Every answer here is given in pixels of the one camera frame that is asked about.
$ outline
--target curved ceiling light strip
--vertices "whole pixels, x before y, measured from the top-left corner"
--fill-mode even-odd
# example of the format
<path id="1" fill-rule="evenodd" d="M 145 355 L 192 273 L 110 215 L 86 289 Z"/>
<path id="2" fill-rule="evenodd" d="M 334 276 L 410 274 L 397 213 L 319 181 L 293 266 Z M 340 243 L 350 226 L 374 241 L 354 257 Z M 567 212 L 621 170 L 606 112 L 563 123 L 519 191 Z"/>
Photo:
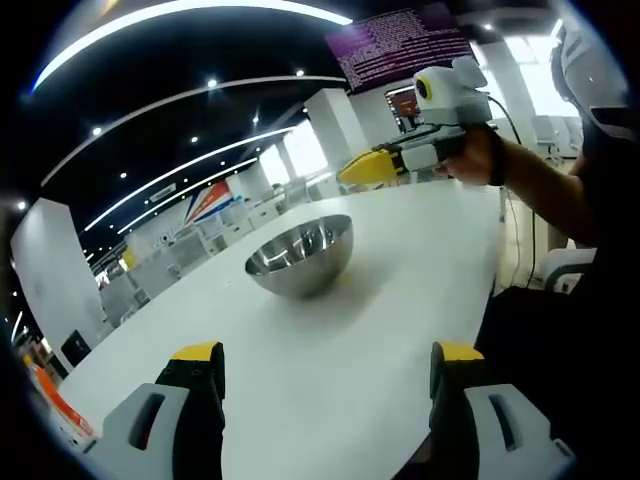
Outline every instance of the curved ceiling light strip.
<path id="1" fill-rule="evenodd" d="M 55 167 L 53 167 L 53 170 L 51 170 L 47 174 L 47 176 L 44 177 L 44 179 L 40 182 L 40 186 L 44 187 L 47 183 L 49 183 L 49 181 L 60 171 L 60 169 L 62 169 L 62 167 L 64 167 L 67 163 L 69 163 L 69 161 L 73 157 L 78 155 L 82 150 L 87 148 L 93 142 L 97 141 L 99 138 L 104 137 L 105 134 L 109 133 L 114 128 L 119 127 L 123 123 L 126 123 L 129 120 L 132 120 L 142 115 L 143 113 L 147 113 L 158 107 L 167 105 L 168 103 L 177 102 L 178 100 L 182 100 L 183 98 L 199 95 L 201 93 L 210 92 L 213 90 L 238 87 L 242 85 L 251 85 L 254 83 L 269 83 L 269 82 L 284 82 L 284 81 L 327 81 L 327 82 L 342 82 L 342 83 L 347 82 L 344 78 L 340 78 L 340 77 L 323 77 L 323 76 L 313 76 L 313 75 L 309 75 L 305 77 L 296 77 L 295 75 L 281 75 L 276 77 L 259 77 L 259 78 L 247 78 L 244 80 L 233 80 L 231 82 L 219 83 L 218 85 L 212 88 L 209 88 L 209 87 L 195 88 L 193 90 L 187 90 L 186 92 L 178 93 L 177 95 L 174 95 L 172 97 L 163 98 L 162 100 L 158 100 L 157 102 L 151 103 L 146 107 L 142 107 L 136 110 L 135 112 L 131 112 L 128 115 L 125 115 L 124 117 L 116 120 L 115 122 L 113 122 L 112 124 L 106 127 L 102 127 L 102 130 L 100 131 L 100 135 L 97 135 L 97 136 L 92 135 L 87 137 L 87 139 L 84 142 L 78 145 L 69 155 L 64 157 L 60 161 L 60 163 L 58 163 Z"/>
<path id="2" fill-rule="evenodd" d="M 136 10 L 135 12 L 123 15 L 120 18 L 96 28 L 84 37 L 79 38 L 47 64 L 42 70 L 36 82 L 33 84 L 31 91 L 35 91 L 47 78 L 58 70 L 62 65 L 71 60 L 75 55 L 85 48 L 93 45 L 99 40 L 115 33 L 123 28 L 135 25 L 136 23 L 150 20 L 152 18 L 168 15 L 171 13 L 183 12 L 185 10 L 193 10 L 196 8 L 212 8 L 212 7 L 254 7 L 268 8 L 272 10 L 281 10 L 285 12 L 299 13 L 308 15 L 338 25 L 349 25 L 353 22 L 350 18 L 337 15 L 320 8 L 302 5 L 295 2 L 281 0 L 236 0 L 236 1 L 219 1 L 219 0 L 174 0 L 173 2 L 161 3 L 152 7 Z"/>
<path id="3" fill-rule="evenodd" d="M 147 215 L 151 215 L 153 212 L 155 212 L 156 210 L 158 210 L 161 207 L 164 207 L 167 203 L 175 200 L 176 198 L 184 195 L 187 192 L 190 192 L 191 190 L 193 190 L 194 188 L 199 187 L 200 185 L 204 185 L 207 182 L 210 182 L 211 180 L 213 180 L 214 178 L 218 178 L 222 175 L 224 175 L 225 173 L 229 173 L 231 170 L 236 170 L 238 168 L 244 167 L 245 165 L 249 165 L 250 163 L 253 162 L 257 162 L 258 159 L 257 158 L 250 158 L 249 160 L 246 160 L 242 163 L 239 163 L 237 165 L 233 165 L 232 167 L 227 168 L 226 170 L 223 170 L 221 172 L 216 173 L 215 175 L 211 175 L 209 178 L 205 178 L 204 180 L 200 180 L 198 183 L 194 183 L 193 185 L 191 185 L 188 188 L 185 188 L 184 190 L 182 190 L 181 192 L 176 193 L 175 195 L 172 195 L 171 197 L 167 198 L 166 200 L 160 202 L 158 205 L 156 205 L 155 207 L 147 210 L 146 212 L 144 212 L 142 215 L 140 215 L 138 218 L 136 218 L 135 220 L 132 220 L 131 222 L 129 222 L 127 225 L 125 225 L 124 227 L 122 227 L 120 230 L 118 230 L 118 235 L 120 235 L 122 232 L 126 231 L 128 228 L 133 227 L 136 223 L 138 223 L 140 220 L 142 220 L 144 217 L 146 217 Z"/>
<path id="4" fill-rule="evenodd" d="M 267 133 L 263 133 L 260 135 L 256 135 L 255 137 L 249 137 L 249 138 L 245 138 L 244 140 L 240 140 L 239 142 L 235 142 L 235 143 L 231 143 L 229 145 L 226 145 L 222 148 L 218 148 L 217 150 L 213 150 L 209 153 L 205 153 L 204 155 L 200 155 L 197 158 L 194 158 L 193 160 L 188 161 L 187 163 L 183 163 L 182 165 L 174 168 L 173 170 L 164 173 L 162 175 L 160 175 L 159 177 L 151 180 L 149 183 L 143 185 L 142 187 L 138 188 L 137 190 L 131 192 L 129 195 L 127 195 L 126 197 L 124 197 L 123 199 L 119 200 L 118 202 L 114 203 L 113 205 L 111 205 L 109 208 L 107 208 L 104 212 L 102 212 L 93 222 L 91 222 L 89 225 L 87 225 L 86 227 L 84 227 L 84 231 L 88 232 L 89 230 L 91 230 L 100 220 L 102 220 L 104 217 L 106 217 L 107 215 L 109 215 L 110 213 L 112 213 L 116 208 L 122 206 L 124 203 L 128 202 L 129 200 L 131 200 L 133 197 L 135 197 L 136 195 L 138 195 L 139 193 L 143 192 L 144 190 L 146 190 L 147 188 L 155 185 L 158 182 L 161 182 L 162 180 L 164 180 L 167 177 L 170 177 L 171 175 L 173 175 L 174 173 L 179 172 L 180 170 L 184 170 L 185 168 L 190 167 L 191 165 L 195 165 L 198 162 L 201 162 L 202 160 L 205 160 L 207 158 L 213 157 L 214 155 L 218 155 L 219 153 L 222 152 L 226 152 L 227 150 L 231 150 L 232 148 L 236 148 L 239 147 L 240 145 L 245 145 L 247 143 L 251 143 L 251 142 L 255 142 L 256 140 L 260 140 L 262 138 L 267 138 L 267 137 L 271 137 L 272 135 L 278 135 L 280 133 L 286 133 L 286 132 L 290 132 L 291 130 L 293 130 L 296 127 L 287 127 L 287 128 L 281 128 L 280 130 L 275 130 L 273 132 L 267 132 Z"/>

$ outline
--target metal bowl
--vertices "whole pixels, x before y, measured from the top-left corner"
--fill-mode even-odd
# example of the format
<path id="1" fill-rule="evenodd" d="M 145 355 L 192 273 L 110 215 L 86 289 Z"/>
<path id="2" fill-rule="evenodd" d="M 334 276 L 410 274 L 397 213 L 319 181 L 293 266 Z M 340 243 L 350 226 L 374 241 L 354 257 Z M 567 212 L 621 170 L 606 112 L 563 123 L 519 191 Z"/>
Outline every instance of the metal bowl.
<path id="1" fill-rule="evenodd" d="M 265 243 L 245 263 L 258 285 L 285 297 L 314 295 L 344 270 L 353 250 L 353 225 L 346 215 L 303 223 Z"/>

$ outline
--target black strap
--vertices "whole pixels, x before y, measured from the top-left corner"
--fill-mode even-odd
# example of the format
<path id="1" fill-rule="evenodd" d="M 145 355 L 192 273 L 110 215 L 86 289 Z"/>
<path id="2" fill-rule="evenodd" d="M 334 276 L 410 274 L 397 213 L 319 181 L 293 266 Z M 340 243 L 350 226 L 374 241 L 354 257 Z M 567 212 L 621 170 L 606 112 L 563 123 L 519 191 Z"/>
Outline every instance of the black strap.
<path id="1" fill-rule="evenodd" d="M 489 142 L 491 143 L 491 158 L 493 160 L 489 185 L 501 187 L 504 185 L 507 174 L 507 149 L 500 135 L 488 125 L 487 132 L 489 134 Z"/>

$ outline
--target red and blue graphic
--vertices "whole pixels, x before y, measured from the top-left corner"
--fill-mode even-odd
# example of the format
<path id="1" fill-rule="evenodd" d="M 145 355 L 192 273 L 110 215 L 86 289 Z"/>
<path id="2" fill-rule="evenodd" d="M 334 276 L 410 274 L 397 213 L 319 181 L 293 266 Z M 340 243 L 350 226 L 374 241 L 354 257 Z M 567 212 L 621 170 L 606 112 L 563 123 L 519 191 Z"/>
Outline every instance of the red and blue graphic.
<path id="1" fill-rule="evenodd" d="M 215 183 L 212 187 L 205 188 L 198 195 L 191 197 L 184 223 L 186 225 L 204 220 L 228 207 L 231 202 L 233 202 L 233 196 L 227 182 L 223 180 Z"/>

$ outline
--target ceiling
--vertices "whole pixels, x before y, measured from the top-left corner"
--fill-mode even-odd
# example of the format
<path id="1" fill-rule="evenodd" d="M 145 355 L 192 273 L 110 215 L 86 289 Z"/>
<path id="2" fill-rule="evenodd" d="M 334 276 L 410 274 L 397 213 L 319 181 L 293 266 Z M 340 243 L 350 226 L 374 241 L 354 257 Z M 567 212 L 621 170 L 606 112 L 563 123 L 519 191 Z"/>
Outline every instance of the ceiling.
<path id="1" fill-rule="evenodd" d="M 338 25 L 287 12 L 255 8 L 211 8 L 166 15 L 123 29 L 87 48 L 55 72 L 33 94 L 27 93 L 37 73 L 51 58 L 47 46 L 74 2 L 47 2 L 38 12 L 34 35 L 24 45 L 17 65 L 15 115 L 11 125 L 9 163 L 3 181 L 8 197 L 30 202 L 39 196 L 71 208 L 81 231 L 96 216 L 136 188 L 176 166 L 244 138 L 293 126 L 305 116 L 302 102 L 328 82 L 283 82 L 204 92 L 147 114 L 109 132 L 78 154 L 51 182 L 40 188 L 49 171 L 105 126 L 152 102 L 219 82 L 253 77 L 308 75 L 342 77 L 324 36 Z M 120 0 L 118 8 L 141 2 Z M 416 2 L 398 0 L 309 0 L 307 3 L 354 20 L 397 10 Z M 466 0 L 446 2 L 461 15 L 496 7 L 544 7 L 545 1 Z M 507 21 L 510 29 L 549 28 L 548 21 Z M 476 27 L 465 27 L 470 36 Z M 260 122 L 252 123 L 258 113 Z M 192 144 L 192 136 L 199 138 Z M 240 147 L 180 172 L 152 187 L 151 194 L 185 177 L 195 182 L 246 159 L 259 145 Z M 127 177 L 120 179 L 120 173 Z M 118 228 L 144 212 L 141 194 L 80 237 L 94 251 L 121 239 Z M 19 220 L 14 218 L 14 225 Z"/>

